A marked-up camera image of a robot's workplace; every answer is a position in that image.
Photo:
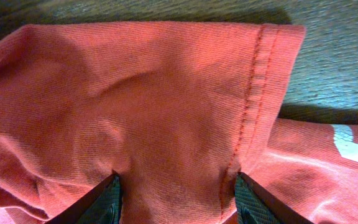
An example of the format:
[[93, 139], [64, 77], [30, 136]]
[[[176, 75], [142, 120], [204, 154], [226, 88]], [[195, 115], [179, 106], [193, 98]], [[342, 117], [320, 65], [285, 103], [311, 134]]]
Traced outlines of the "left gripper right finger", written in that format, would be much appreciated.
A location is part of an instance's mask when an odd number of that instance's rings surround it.
[[243, 172], [237, 173], [234, 196], [240, 224], [312, 224]]

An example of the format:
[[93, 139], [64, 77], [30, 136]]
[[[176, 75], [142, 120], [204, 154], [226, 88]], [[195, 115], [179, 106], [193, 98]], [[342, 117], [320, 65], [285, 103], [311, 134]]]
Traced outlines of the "orange t-shirt with white logo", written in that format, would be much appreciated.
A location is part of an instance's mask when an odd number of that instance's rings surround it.
[[280, 119], [294, 25], [27, 25], [0, 40], [0, 223], [45, 223], [111, 174], [123, 223], [224, 223], [249, 174], [313, 223], [358, 223], [358, 125]]

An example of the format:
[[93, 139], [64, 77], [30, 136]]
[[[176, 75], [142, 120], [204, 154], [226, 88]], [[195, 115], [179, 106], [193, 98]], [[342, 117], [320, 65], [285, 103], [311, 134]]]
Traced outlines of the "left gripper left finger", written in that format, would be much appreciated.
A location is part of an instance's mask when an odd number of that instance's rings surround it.
[[120, 178], [112, 174], [47, 224], [119, 224], [121, 209]]

